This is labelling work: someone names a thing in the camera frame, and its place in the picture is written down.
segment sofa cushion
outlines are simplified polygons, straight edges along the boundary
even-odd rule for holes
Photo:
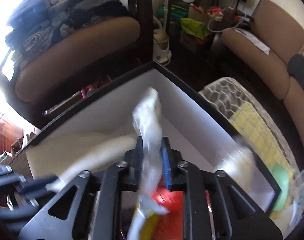
[[[278,99],[284,99],[289,89],[289,74],[283,61],[270,50],[269,55],[258,49],[251,41],[235,30],[225,30],[222,42],[242,59]]]
[[[304,29],[285,10],[270,0],[260,0],[251,32],[287,65],[304,43]]]
[[[304,91],[293,77],[290,77],[289,92],[283,102],[297,127],[304,147]]]
[[[140,24],[131,17],[118,17],[79,29],[29,62],[18,75],[15,92],[23,101],[36,103],[55,85],[134,43],[139,36]]]

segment black metal bracket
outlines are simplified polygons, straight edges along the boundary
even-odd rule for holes
[[[171,191],[184,191],[184,240],[212,239],[209,206],[217,239],[282,239],[277,226],[224,171],[200,171],[183,161],[180,152],[171,149],[167,137],[162,140],[160,154],[165,186]],[[126,152],[123,161],[106,171],[80,173],[24,225],[18,239],[120,239],[122,191],[138,189],[142,160],[142,138],[138,137],[136,148]],[[29,189],[43,190],[47,181],[42,181],[41,187],[31,182]],[[27,188],[20,187],[20,192],[32,194]]]

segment green bag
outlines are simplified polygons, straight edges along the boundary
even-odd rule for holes
[[[181,18],[181,28],[185,33],[204,40],[207,36],[212,34],[203,22],[198,22],[191,18]]]

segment brown sofa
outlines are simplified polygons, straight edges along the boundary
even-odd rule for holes
[[[252,18],[250,31],[270,47],[269,55],[233,29],[223,31],[216,39],[246,63],[274,96],[283,101],[304,146],[304,91],[287,70],[290,59],[304,44],[304,30],[270,0],[260,0]]]
[[[76,30],[23,69],[16,68],[11,81],[3,75],[1,65],[0,89],[10,106],[41,129],[50,121],[42,115],[44,111],[99,75],[122,74],[151,61],[152,0],[127,1],[133,17],[117,17]]]

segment sofa armrest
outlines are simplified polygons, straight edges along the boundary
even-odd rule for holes
[[[129,11],[132,12],[141,27],[139,54],[142,63],[152,60],[153,54],[153,8],[152,0],[127,0]]]

